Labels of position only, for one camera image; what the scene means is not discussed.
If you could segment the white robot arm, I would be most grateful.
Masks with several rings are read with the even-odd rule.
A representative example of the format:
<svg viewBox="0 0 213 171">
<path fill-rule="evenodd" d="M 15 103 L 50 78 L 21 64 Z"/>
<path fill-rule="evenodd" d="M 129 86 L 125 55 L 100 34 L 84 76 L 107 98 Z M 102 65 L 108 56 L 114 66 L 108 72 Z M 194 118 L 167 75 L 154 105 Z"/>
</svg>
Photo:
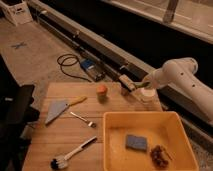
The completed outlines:
<svg viewBox="0 0 213 171">
<path fill-rule="evenodd" d="M 161 68 L 148 73 L 142 80 L 148 89 L 159 89 L 170 83 L 182 89 L 192 101 L 213 120 L 213 89 L 195 77 L 198 63 L 185 57 L 166 61 Z"/>
</svg>

